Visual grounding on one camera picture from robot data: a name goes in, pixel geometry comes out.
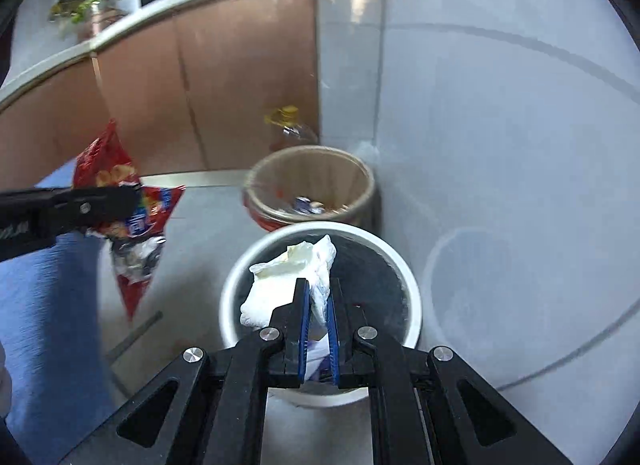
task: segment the chip bag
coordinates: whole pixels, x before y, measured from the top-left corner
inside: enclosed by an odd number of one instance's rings
[[[116,124],[111,120],[100,137],[78,156],[73,185],[79,188],[136,184],[140,184],[140,176],[122,148]],[[129,320],[151,282],[166,241],[164,226],[183,192],[184,187],[144,186],[138,208],[131,217],[101,223],[91,230],[111,241],[111,260]]]

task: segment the trash can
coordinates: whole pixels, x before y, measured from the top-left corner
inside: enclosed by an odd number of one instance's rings
[[[268,231],[308,221],[335,221],[371,228],[375,180],[359,158],[322,145],[290,147],[251,169],[243,200],[251,217]],[[322,204],[321,213],[295,209],[298,197]]]
[[[403,346],[415,348],[422,325],[422,303],[414,275],[392,247],[373,234],[335,222],[289,225],[264,236],[238,259],[226,278],[220,298],[220,332],[225,347],[233,347],[252,328],[240,323],[240,306],[254,282],[249,267],[286,252],[302,241],[315,243],[329,235],[336,248],[330,277],[340,280],[349,304],[364,308],[367,322],[385,329]],[[335,407],[367,396],[367,389],[338,389],[332,384],[305,382],[300,389],[273,389],[271,393],[295,405]]]

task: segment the blue fabric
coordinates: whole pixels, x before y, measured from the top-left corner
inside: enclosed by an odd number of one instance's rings
[[[40,186],[69,186],[73,167]],[[34,465],[57,464],[113,412],[97,318],[101,243],[67,234],[0,263],[0,341],[14,382],[7,425]]]

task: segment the triangular cutout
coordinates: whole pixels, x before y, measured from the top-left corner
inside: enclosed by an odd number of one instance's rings
[[[118,426],[118,436],[145,448],[152,447],[177,390],[176,380],[164,384]]]
[[[498,411],[469,381],[459,381],[458,390],[480,445],[489,447],[515,434],[515,426],[511,420]]]

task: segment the round metal bolt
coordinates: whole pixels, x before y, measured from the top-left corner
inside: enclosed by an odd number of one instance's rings
[[[373,326],[363,326],[358,328],[358,337],[365,340],[371,340],[378,336],[378,330]]]
[[[449,362],[453,358],[453,351],[446,346],[438,346],[433,350],[433,356],[441,362]]]
[[[184,358],[188,363],[197,362],[201,360],[203,356],[204,352],[200,348],[189,348],[182,354],[182,358]]]
[[[268,327],[268,328],[262,328],[260,330],[260,338],[262,340],[266,340],[266,341],[275,340],[278,338],[279,335],[280,335],[280,332],[278,331],[277,328]]]

